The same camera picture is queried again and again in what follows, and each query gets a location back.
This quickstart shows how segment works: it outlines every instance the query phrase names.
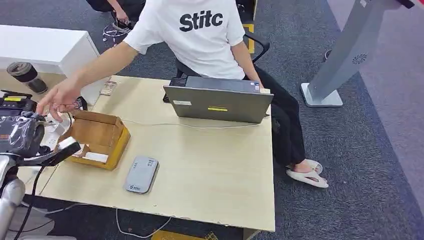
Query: gray laptop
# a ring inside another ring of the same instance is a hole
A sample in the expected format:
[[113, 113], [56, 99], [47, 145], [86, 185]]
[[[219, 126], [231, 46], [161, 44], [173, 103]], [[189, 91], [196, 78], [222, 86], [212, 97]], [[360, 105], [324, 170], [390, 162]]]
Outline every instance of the gray laptop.
[[163, 86], [179, 117], [259, 124], [273, 99], [249, 80], [189, 76]]

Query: yellow label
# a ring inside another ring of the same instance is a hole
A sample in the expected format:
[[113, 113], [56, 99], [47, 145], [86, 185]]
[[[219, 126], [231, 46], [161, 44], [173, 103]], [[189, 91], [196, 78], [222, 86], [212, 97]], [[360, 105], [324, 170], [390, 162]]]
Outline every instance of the yellow label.
[[228, 112], [228, 109], [226, 109], [226, 108], [208, 107], [207, 109], [212, 110], [212, 111]]
[[4, 100], [5, 101], [11, 101], [11, 102], [20, 102], [22, 98], [18, 98], [18, 97], [6, 97]]

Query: gray power bank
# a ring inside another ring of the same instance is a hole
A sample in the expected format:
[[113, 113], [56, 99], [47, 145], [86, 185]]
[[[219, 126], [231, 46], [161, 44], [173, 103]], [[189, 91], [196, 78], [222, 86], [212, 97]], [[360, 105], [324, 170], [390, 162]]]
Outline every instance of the gray power bank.
[[127, 191], [145, 194], [152, 185], [159, 162], [151, 157], [137, 156], [129, 169], [124, 188]]

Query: white t-shirt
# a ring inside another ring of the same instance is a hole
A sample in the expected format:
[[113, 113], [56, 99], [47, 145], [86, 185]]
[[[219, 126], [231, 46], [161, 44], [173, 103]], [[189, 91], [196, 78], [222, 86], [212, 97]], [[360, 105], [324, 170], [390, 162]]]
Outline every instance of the white t-shirt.
[[147, 0], [124, 42], [141, 54], [166, 42], [180, 62], [204, 77], [243, 79], [230, 47], [244, 34], [235, 0]]

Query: stand base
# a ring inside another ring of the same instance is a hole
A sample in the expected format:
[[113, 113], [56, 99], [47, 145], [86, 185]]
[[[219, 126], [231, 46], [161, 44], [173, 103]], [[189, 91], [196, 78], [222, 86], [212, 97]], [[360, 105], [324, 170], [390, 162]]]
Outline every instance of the stand base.
[[300, 89], [302, 90], [303, 98], [305, 99], [306, 106], [308, 107], [341, 107], [343, 106], [342, 99], [337, 90], [334, 90], [323, 100], [313, 100], [308, 90], [309, 83], [302, 83]]

